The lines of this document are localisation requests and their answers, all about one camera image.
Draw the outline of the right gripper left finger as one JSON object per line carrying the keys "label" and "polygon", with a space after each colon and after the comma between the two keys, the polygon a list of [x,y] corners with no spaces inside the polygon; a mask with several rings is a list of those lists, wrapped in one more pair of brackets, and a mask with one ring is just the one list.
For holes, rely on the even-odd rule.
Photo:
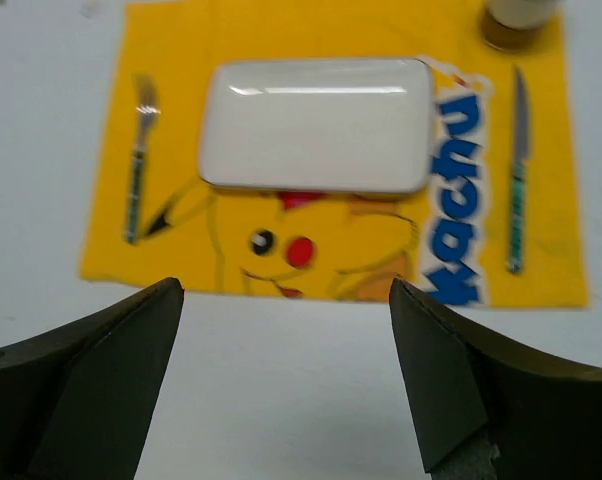
{"label": "right gripper left finger", "polygon": [[0,347],[0,479],[132,479],[184,302],[165,278]]}

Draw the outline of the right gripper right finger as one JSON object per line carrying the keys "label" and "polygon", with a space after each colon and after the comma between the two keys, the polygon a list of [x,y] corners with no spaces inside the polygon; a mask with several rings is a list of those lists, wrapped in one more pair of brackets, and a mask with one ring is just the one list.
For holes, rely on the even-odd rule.
{"label": "right gripper right finger", "polygon": [[602,479],[602,368],[506,337],[398,279],[389,296],[434,479]]}

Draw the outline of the fork with teal handle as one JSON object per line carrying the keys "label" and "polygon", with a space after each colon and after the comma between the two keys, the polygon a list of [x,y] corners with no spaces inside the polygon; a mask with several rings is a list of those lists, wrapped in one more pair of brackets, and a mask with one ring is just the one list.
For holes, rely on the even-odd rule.
{"label": "fork with teal handle", "polygon": [[157,106],[157,93],[153,80],[148,75],[139,75],[137,88],[137,115],[135,139],[131,153],[131,174],[127,195],[124,239],[135,244],[138,237],[141,210],[142,177],[147,153],[147,138],[161,111]]}

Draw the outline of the cup with wooden base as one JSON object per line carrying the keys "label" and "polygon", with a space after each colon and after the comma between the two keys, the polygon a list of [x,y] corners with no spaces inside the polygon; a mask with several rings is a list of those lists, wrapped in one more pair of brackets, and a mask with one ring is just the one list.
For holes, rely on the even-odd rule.
{"label": "cup with wooden base", "polygon": [[556,16],[557,0],[490,0],[480,19],[483,39],[493,48],[520,51],[530,46]]}

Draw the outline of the white rectangular plate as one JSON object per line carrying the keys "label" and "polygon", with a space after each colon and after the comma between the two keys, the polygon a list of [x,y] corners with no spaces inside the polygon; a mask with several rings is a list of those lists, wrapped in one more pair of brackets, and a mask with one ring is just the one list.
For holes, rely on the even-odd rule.
{"label": "white rectangular plate", "polygon": [[208,88],[198,173],[218,188],[413,193],[429,175],[434,93],[416,58],[227,63]]}

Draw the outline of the yellow printed cloth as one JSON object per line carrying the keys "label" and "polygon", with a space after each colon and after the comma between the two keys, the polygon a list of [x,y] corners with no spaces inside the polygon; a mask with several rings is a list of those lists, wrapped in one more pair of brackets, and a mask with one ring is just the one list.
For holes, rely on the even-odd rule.
{"label": "yellow printed cloth", "polygon": [[[444,304],[584,307],[565,27],[518,54],[482,40],[480,1],[176,1],[131,4],[79,273],[146,286],[289,299],[384,302],[403,277]],[[233,193],[198,175],[213,70],[237,60],[413,56],[436,84],[427,187],[397,200]],[[530,106],[524,268],[507,268],[513,67]],[[147,138],[135,244],[124,239],[136,78],[161,113]]]}

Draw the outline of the knife with teal handle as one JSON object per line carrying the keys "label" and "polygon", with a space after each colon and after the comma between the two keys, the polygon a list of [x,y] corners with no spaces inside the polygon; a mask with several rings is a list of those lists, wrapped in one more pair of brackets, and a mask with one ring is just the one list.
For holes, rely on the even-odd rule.
{"label": "knife with teal handle", "polygon": [[524,268],[526,162],[530,155],[530,106],[525,76],[513,67],[513,137],[507,268],[520,275]]}

